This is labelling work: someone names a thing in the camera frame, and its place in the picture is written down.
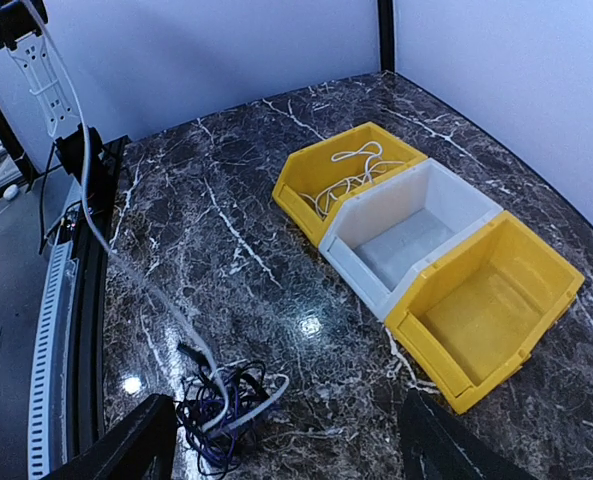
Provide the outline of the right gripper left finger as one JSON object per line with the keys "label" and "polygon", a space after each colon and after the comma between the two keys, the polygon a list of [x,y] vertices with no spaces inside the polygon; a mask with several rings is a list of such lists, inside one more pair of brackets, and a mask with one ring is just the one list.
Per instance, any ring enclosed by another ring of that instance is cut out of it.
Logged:
{"label": "right gripper left finger", "polygon": [[88,450],[48,479],[170,479],[177,421],[174,401],[151,394]]}

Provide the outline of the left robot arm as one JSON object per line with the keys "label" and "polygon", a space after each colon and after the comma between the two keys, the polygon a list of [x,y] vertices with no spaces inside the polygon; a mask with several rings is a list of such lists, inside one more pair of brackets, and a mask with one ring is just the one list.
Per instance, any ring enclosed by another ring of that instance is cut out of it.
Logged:
{"label": "left robot arm", "polygon": [[0,49],[20,69],[37,101],[48,136],[65,171],[88,179],[102,151],[99,136],[81,115],[81,103],[50,32],[42,1],[0,1]]}

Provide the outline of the white bin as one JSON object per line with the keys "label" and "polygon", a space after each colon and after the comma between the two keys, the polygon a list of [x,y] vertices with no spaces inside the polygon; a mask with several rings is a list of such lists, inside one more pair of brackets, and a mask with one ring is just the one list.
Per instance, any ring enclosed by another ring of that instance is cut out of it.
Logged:
{"label": "white bin", "polygon": [[346,200],[322,256],[384,321],[420,273],[503,208],[434,159]]}

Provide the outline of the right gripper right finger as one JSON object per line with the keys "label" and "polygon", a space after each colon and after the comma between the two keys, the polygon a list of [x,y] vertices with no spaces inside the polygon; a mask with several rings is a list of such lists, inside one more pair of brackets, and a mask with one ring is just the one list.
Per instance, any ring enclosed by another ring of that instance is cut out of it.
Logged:
{"label": "right gripper right finger", "polygon": [[411,389],[398,410],[406,479],[530,479],[487,447],[427,393]]}

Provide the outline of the yellow bin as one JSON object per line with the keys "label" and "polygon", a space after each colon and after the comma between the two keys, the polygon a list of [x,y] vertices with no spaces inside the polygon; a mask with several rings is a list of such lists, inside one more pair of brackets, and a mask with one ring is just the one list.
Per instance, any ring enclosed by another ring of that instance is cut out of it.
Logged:
{"label": "yellow bin", "polygon": [[367,122],[290,154],[272,197],[319,246],[341,206],[428,156]]}
{"label": "yellow bin", "polygon": [[385,326],[463,414],[522,367],[584,280],[504,211],[425,268]]}

